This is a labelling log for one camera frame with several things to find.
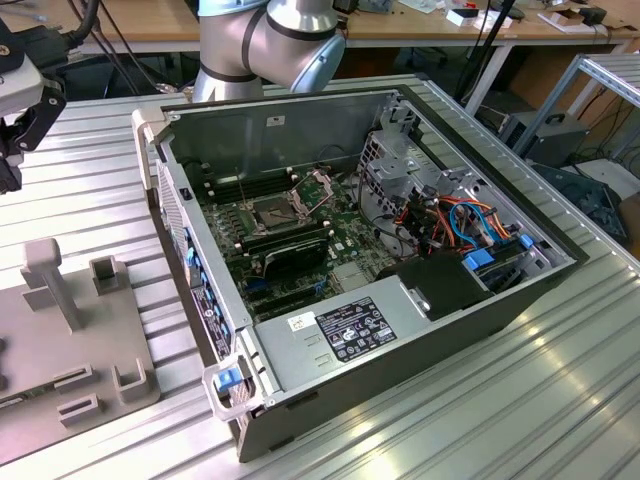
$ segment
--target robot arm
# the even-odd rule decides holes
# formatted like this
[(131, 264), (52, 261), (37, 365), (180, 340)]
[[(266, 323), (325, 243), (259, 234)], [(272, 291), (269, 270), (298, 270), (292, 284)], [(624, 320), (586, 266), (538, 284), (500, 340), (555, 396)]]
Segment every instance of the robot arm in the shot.
[(80, 26), (63, 34), (44, 26), (12, 33), (0, 19), (0, 195), (22, 188), (24, 152), (38, 147), (67, 104), (60, 83), (40, 69), (66, 63), (91, 32), (98, 6), (91, 0)]
[(294, 93), (321, 90), (345, 49), (332, 0), (201, 0), (194, 102), (262, 96), (263, 77)]
[[(66, 105), (61, 86), (39, 69), (66, 61), (89, 35), (98, 1), (77, 30), (11, 33), (0, 20), (0, 195), (22, 188), (19, 165)], [(264, 77), (295, 93), (321, 90), (345, 49), (332, 0), (202, 0), (201, 64), (194, 101), (262, 96)], [(26, 109), (13, 123), (7, 117)]]

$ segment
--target aluminum extrusion table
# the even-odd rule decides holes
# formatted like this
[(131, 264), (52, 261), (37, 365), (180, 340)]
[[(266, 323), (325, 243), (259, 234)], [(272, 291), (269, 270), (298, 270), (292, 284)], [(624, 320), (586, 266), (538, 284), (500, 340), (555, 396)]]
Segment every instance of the aluminum extrusion table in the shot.
[[(56, 235), (64, 267), (127, 262), (163, 399), (0, 469), (0, 478), (619, 478), (640, 476), (640, 265), (432, 84), (406, 83), (590, 255), (503, 332), (239, 464), (212, 417), (202, 363), (143, 200), (130, 127), (142, 104), (71, 104), (0, 198), (0, 287), (20, 281), (18, 241)], [(268, 88), (267, 94), (283, 93)], [(450, 147), (423, 139), (439, 155)]]
[[(593, 92), (595, 85), (600, 84), (614, 91), (636, 108), (640, 108), (640, 55), (634, 53), (623, 55), (577, 55), (569, 65), (569, 68), (567, 68), (567, 71), (562, 75), (562, 78), (558, 80), (540, 110), (538, 110), (538, 114), (513, 146), (515, 153), (522, 154), (542, 123), (551, 113), (555, 104), (580, 72), (586, 73), (592, 80), (574, 104), (582, 104), (586, 97)], [(569, 113), (575, 114), (573, 106)], [(613, 159), (620, 155), (638, 135), (640, 135), (640, 128), (630, 132), (627, 138), (613, 151)]]

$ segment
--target desk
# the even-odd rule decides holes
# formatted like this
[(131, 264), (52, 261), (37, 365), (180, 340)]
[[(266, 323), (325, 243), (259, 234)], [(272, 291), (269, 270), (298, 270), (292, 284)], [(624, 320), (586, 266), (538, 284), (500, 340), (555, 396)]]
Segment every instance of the desk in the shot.
[[(64, 268), (111, 254), (126, 262), (163, 399), (11, 463), (0, 477), (639, 478), (640, 264), (432, 84), (407, 75), (328, 88), (398, 83), (589, 254), (580, 272), (504, 331), (240, 465), (228, 427), (211, 415), (202, 361), (154, 227), (140, 217), (131, 112), (184, 98), (71, 103), (27, 154), (25, 189), (0, 198), (7, 233), (0, 236), (0, 288), (21, 282), (20, 259), (6, 254), (15, 223), (29, 226), (32, 240), (55, 216)], [(273, 86), (265, 93), (286, 92)], [(424, 140), (434, 152), (448, 149), (439, 138)], [(91, 228), (87, 211), (100, 219)]]
[[(198, 22), (184, 0), (105, 0), (107, 6), (122, 30), (125, 38), (136, 52), (176, 52), (198, 51)], [(65, 30), (77, 25), (77, 20), (66, 2), (49, 0), (41, 13), (49, 17), (51, 25), (61, 25)], [(634, 0), (599, 0), (599, 4), (617, 16), (636, 15), (640, 24), (640, 12), (635, 13)], [(473, 27), (459, 28), (445, 20), (442, 11), (428, 15), (396, 3), (392, 14), (380, 15), (356, 12), (349, 21), (348, 46), (367, 47), (452, 47), (471, 46), (475, 43), (478, 30)], [(487, 65), (466, 110), (475, 114), (491, 84), (495, 80), (511, 49), (522, 45), (595, 45), (611, 43), (613, 53), (622, 53), (631, 40), (639, 35), (626, 29), (607, 35), (590, 33), (565, 34), (538, 18), (537, 10), (525, 9), (526, 18), (514, 22), (496, 38), (498, 47)], [(3, 19), (12, 30), (29, 28), (36, 23), (23, 17), (3, 14)], [(114, 47), (124, 52), (115, 32), (102, 22), (105, 35), (113, 41)], [(100, 53), (98, 47), (87, 41), (81, 47), (84, 53)]]

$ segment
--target warning label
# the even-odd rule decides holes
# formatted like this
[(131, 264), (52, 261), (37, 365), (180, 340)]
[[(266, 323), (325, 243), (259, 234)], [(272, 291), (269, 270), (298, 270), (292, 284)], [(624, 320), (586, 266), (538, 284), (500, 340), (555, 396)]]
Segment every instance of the warning label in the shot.
[(316, 322), (344, 363), (398, 338), (371, 297), (319, 315)]

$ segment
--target circuit board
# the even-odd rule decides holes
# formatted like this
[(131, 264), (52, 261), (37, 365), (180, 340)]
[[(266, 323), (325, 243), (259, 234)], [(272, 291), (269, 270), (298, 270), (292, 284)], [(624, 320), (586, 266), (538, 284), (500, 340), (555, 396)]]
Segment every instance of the circuit board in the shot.
[[(291, 191), (222, 205), (201, 202), (205, 219), (254, 320), (264, 321), (372, 283), (381, 270), (397, 262), (354, 208), (353, 194), (349, 195), (355, 188), (351, 179), (336, 176), (330, 181), (329, 198), (325, 184), (313, 178), (300, 182), (295, 189), (299, 195), (297, 210)], [(305, 208), (310, 213), (300, 214)], [(291, 272), (269, 280), (259, 270), (265, 252), (238, 252), (243, 240), (315, 225), (327, 226), (329, 233), (326, 246), (319, 246), (321, 251), (326, 250), (326, 256), (313, 267), (299, 262)]]

